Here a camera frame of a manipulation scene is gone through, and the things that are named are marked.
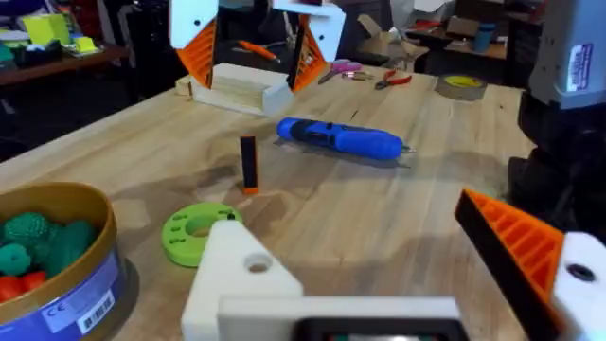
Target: blue cordless screwdriver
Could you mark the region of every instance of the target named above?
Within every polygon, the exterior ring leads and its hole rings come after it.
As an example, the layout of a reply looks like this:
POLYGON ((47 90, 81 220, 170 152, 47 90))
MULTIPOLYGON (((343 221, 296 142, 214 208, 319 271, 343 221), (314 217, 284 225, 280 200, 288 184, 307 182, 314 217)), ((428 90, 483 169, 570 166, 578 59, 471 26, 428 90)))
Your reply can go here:
POLYGON ((303 118, 283 118, 277 124, 277 134, 286 140, 306 142, 376 160, 395 159, 402 153, 413 151, 401 138, 382 130, 303 118))

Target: orange triangular bracket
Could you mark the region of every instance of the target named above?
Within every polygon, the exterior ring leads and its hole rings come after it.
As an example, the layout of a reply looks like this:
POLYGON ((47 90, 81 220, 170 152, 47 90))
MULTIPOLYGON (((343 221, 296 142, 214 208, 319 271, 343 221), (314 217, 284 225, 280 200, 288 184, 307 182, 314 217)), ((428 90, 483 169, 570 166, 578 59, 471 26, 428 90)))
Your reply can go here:
POLYGON ((549 303, 563 234, 553 226, 489 196, 464 189, 526 280, 549 303))
POLYGON ((288 85, 293 92, 309 85, 326 66, 320 48, 309 27, 310 16, 299 15, 299 31, 296 37, 293 66, 288 76, 288 85))
POLYGON ((454 213, 531 340, 555 340, 551 304, 563 233, 489 196, 463 189, 454 213))
POLYGON ((215 35, 217 20, 211 21, 185 48, 177 49, 177 54, 187 71, 203 87, 212 86, 215 35))

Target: pink object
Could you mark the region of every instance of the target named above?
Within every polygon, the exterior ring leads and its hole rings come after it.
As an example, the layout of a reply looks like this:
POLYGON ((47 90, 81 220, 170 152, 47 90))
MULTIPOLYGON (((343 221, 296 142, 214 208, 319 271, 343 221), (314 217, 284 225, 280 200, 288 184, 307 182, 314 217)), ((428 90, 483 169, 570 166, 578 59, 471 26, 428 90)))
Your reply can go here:
POLYGON ((358 71, 360 69, 362 69, 360 63, 352 62, 350 60, 336 60, 330 65, 330 70, 337 73, 358 71))
POLYGON ((352 62, 350 60, 336 60, 330 65, 329 73, 322 76, 322 78, 320 78, 320 80, 318 81, 318 84, 322 84, 331 79, 333 76, 338 75, 340 73, 348 71, 358 71, 360 69, 362 69, 362 65, 360 63, 352 62))

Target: butcher block table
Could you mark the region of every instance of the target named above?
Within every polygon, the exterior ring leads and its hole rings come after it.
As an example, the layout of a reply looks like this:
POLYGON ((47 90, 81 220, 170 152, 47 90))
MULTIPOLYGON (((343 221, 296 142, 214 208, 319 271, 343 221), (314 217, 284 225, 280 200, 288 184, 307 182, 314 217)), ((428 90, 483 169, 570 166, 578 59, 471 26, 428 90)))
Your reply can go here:
POLYGON ((307 295, 454 296, 472 340, 523 340, 454 217, 464 186, 502 197, 508 159, 532 148, 516 124, 520 90, 491 85, 469 103, 438 95, 435 83, 414 75, 376 91, 374 81, 335 77, 297 93, 283 113, 400 135, 418 152, 399 162, 284 142, 280 117, 170 90, 5 162, 0 189, 76 181, 110 196, 119 246, 140 279, 115 340, 181 340, 196 270, 168 260, 160 230, 179 208, 202 201, 234 206, 307 295), (257 195, 241 193, 241 135, 258 139, 257 195))

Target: red handled pliers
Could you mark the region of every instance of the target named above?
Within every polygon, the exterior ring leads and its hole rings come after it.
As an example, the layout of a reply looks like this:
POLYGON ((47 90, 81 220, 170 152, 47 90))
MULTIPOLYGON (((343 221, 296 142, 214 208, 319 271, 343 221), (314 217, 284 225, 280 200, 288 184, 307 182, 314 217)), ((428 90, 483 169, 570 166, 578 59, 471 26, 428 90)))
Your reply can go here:
POLYGON ((393 75, 395 75, 396 72, 397 72, 397 70, 389 70, 389 71, 385 72, 385 74, 383 75, 383 80, 379 81, 375 84, 375 89, 383 90, 384 88, 386 88, 389 85, 406 84, 406 83, 409 83, 410 80, 413 79, 412 76, 408 76, 403 79, 390 80, 389 78, 392 77, 393 75))

